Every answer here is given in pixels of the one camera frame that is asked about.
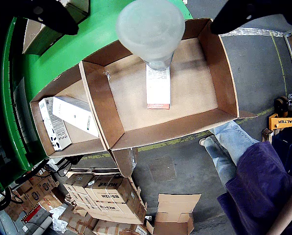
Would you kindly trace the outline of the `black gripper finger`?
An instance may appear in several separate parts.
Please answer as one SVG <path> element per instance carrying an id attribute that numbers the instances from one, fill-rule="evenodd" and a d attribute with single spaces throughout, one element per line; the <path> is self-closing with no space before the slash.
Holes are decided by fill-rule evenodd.
<path id="1" fill-rule="evenodd" d="M 0 0 L 0 23 L 13 17 L 30 19 L 67 35 L 79 27 L 68 10 L 57 0 Z"/>
<path id="2" fill-rule="evenodd" d="M 292 25 L 292 0 L 229 0 L 210 28 L 213 34 L 226 34 L 254 19 L 277 14 Z"/>

